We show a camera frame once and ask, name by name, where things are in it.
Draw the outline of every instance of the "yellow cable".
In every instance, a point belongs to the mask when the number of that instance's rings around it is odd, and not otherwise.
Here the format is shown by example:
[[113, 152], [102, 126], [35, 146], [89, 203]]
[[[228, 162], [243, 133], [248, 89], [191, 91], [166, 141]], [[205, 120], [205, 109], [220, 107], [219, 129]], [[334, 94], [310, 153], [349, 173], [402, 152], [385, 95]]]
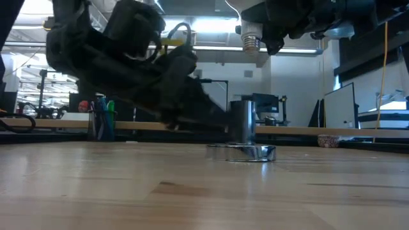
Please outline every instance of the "yellow cable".
[[381, 120], [381, 106], [382, 106], [382, 96], [383, 96], [383, 88], [385, 86], [385, 73], [386, 73], [386, 64], [388, 59], [388, 22], [385, 23], [385, 57], [383, 59], [383, 72], [382, 72], [382, 86], [381, 86], [381, 94], [379, 98], [379, 108], [378, 109], [378, 120], [376, 121], [376, 128], [375, 130], [379, 129], [380, 120]]

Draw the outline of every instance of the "ceiling light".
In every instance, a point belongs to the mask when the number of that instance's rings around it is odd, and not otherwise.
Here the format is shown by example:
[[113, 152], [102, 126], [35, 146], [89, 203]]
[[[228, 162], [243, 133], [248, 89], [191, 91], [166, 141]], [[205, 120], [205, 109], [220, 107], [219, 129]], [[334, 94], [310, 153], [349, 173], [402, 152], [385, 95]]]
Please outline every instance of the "ceiling light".
[[[155, 49], [156, 46], [150, 45], [149, 49]], [[168, 46], [169, 50], [175, 49], [175, 46]], [[195, 51], [235, 51], [243, 52], [243, 47], [223, 47], [223, 46], [205, 46], [195, 45], [193, 46]], [[260, 52], [267, 53], [267, 48], [261, 48]], [[318, 54], [316, 49], [297, 49], [297, 48], [283, 48], [279, 51], [279, 54]]]
[[42, 26], [13, 26], [12, 29], [43, 29]]
[[198, 18], [192, 29], [199, 33], [235, 33], [238, 25], [240, 22], [236, 18]]
[[279, 54], [317, 54], [316, 49], [295, 49], [295, 48], [282, 48]]

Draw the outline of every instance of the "whiteboard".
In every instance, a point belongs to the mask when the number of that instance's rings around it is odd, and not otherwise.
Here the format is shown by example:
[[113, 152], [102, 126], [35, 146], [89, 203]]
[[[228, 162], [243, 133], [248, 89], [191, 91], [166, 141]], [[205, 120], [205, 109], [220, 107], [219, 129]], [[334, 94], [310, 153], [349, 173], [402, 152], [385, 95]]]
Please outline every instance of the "whiteboard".
[[325, 95], [324, 99], [327, 128], [358, 128], [353, 83]]

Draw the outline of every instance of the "wooden table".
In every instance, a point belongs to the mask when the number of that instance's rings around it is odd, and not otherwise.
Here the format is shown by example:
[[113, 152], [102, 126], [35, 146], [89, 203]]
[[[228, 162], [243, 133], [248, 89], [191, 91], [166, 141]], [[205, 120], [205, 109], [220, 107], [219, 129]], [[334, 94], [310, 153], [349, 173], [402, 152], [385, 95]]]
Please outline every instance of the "wooden table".
[[409, 155], [278, 147], [276, 163], [205, 146], [0, 146], [0, 229], [408, 229]]

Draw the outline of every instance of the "computer monitor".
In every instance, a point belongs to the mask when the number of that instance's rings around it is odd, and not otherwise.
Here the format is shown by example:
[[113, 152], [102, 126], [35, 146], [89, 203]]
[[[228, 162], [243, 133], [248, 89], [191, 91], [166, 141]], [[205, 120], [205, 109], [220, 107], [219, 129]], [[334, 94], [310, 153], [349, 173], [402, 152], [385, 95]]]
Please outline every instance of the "computer monitor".
[[276, 95], [267, 95], [261, 93], [254, 93], [252, 101], [256, 104], [256, 113], [280, 113], [279, 97]]

